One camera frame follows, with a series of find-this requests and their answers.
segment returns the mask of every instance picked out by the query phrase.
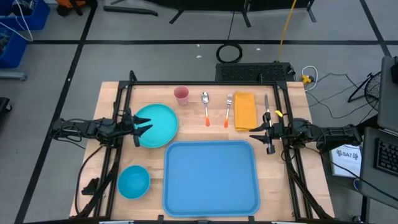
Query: wooden table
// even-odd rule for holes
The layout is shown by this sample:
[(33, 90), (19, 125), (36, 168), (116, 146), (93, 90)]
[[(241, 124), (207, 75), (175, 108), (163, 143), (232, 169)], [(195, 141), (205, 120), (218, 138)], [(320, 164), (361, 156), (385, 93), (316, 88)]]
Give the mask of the wooden table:
[[(98, 97), (98, 103), (94, 119), (106, 117), (111, 118), (113, 113), (113, 102), (116, 98), (118, 82), (102, 83)], [(249, 133), (238, 133), (234, 130), (234, 107), (229, 112), (229, 127), (224, 128), (224, 116), (226, 113), (226, 97), (228, 93), (236, 90), (251, 92), (255, 94), (257, 108), (257, 123), (262, 123), (261, 116), (265, 112), (264, 95), (268, 94), (270, 111), (276, 110), (274, 92), (271, 86), (189, 86), (189, 105), (179, 106), (174, 97), (175, 86), (162, 85), (137, 85), (133, 86), (130, 107), (133, 113), (137, 113), (144, 106), (151, 103), (163, 103), (171, 107), (178, 116), (178, 133), (173, 141), (194, 140), (225, 140), (241, 139), (250, 143), (254, 148), (259, 179), (261, 196), (260, 209), (254, 215), (256, 221), (271, 220), (294, 220), (292, 199), (290, 196), (289, 182), (285, 162), (280, 158), (282, 143), (274, 141), (276, 153), (266, 154), (266, 146), (260, 141), (249, 137)], [(293, 116), (311, 121), (307, 98), (302, 83), (288, 83), (289, 97)], [(205, 109), (201, 102), (201, 93), (206, 90), (210, 96), (209, 117), (210, 127), (205, 126)], [(284, 110), (283, 94), (280, 91), (282, 109)], [(272, 122), (278, 122), (277, 115), (271, 113)], [(88, 141), (84, 160), (98, 148), (98, 142)], [(128, 200), (123, 198), (116, 189), (112, 211), (112, 219), (129, 220), (156, 220), (158, 215), (164, 215), (165, 220), (173, 220), (165, 214), (162, 207), (163, 167), (164, 152), (167, 146), (158, 149), (146, 149), (135, 147), (132, 136), (124, 137), (123, 152), (120, 161), (119, 174), (131, 165), (145, 167), (151, 176), (150, 190), (139, 200)], [(84, 168), (80, 191), (92, 178), (101, 175), (105, 150), (93, 156)], [(302, 162), (309, 191), (325, 211), (334, 217), (333, 207), (330, 200), (325, 173), (323, 171), (320, 156), (313, 151), (302, 149)], [(303, 198), (301, 191), (297, 188), (301, 216), (305, 217)], [(108, 192), (105, 193), (101, 215), (105, 214)], [(88, 203), (91, 196), (79, 194), (78, 204), (81, 210)], [(71, 215), (75, 214), (72, 206)], [(208, 220), (244, 220), (247, 217), (210, 217)]]

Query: blue tray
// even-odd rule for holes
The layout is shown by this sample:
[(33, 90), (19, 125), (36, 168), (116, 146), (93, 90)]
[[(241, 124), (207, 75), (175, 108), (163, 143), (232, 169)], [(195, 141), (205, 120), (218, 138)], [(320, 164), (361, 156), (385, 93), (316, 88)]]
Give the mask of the blue tray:
[(253, 215), (260, 207), (254, 151), (246, 141), (172, 143), (163, 208), (172, 217)]

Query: floor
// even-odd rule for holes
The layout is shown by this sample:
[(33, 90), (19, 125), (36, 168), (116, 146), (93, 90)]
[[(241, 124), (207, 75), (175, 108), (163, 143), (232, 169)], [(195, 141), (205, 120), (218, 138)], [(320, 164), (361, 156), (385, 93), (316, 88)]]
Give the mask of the floor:
[[(101, 1), (96, 10), (85, 8), (81, 17), (74, 13), (60, 17), (52, 6), (44, 30), (33, 32), (35, 41), (16, 69), (27, 72), (28, 79), (0, 81), (0, 96), (10, 98), (14, 106), (0, 128), (0, 223), (16, 219), (52, 118), (91, 119), (101, 82), (125, 80), (130, 70), (139, 80), (214, 80), (217, 40), (228, 36), (240, 40), (242, 63), (272, 62), (289, 13), (250, 12), (252, 27), (247, 28), (239, 13), (185, 12), (170, 25), (174, 9), (126, 1), (120, 5), (153, 9), (159, 17), (104, 12), (102, 6), (109, 2)], [(314, 65), (320, 77), (346, 73), (360, 83), (370, 72), (380, 70), (384, 55), (398, 54), (397, 7), (395, 0), (316, 0), (312, 7), (316, 23), (306, 10), (296, 9), (280, 61), (290, 62), (297, 78), (304, 66)], [(235, 55), (228, 48), (221, 53), (224, 60)], [(321, 100), (351, 85), (345, 76), (329, 75), (310, 93)], [(364, 99), (346, 102), (353, 90), (324, 101), (334, 117), (366, 104)], [(310, 105), (316, 103), (310, 95), (307, 98)], [(310, 108), (319, 126), (357, 124), (368, 113), (375, 113), (370, 110), (367, 105), (333, 119), (322, 105)], [(83, 153), (73, 145), (50, 143), (25, 222), (68, 216)], [(331, 177), (327, 167), (326, 175), (336, 217), (350, 220), (360, 214), (362, 197), (347, 188), (352, 181)], [(397, 219), (397, 210), (372, 201), (371, 222)]]

